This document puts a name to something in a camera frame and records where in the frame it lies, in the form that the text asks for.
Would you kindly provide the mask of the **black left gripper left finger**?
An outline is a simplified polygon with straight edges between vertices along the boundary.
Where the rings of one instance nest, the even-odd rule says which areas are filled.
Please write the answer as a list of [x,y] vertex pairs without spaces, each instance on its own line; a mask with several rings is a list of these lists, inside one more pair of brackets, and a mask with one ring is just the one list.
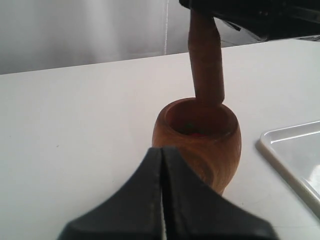
[[130,179],[108,200],[70,221],[60,240],[161,240],[162,152],[150,148]]

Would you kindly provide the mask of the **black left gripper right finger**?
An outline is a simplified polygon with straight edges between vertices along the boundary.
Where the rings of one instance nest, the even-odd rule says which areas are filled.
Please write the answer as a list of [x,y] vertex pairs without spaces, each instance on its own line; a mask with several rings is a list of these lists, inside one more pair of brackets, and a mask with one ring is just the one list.
[[164,147],[162,202],[168,240],[251,240],[251,215],[207,186],[178,150]]

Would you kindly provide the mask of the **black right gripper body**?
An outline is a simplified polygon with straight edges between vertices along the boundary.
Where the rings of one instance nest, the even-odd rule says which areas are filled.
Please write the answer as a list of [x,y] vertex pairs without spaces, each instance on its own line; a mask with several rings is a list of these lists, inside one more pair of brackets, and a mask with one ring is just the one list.
[[260,41],[318,36],[318,0],[181,0],[198,13],[244,29]]

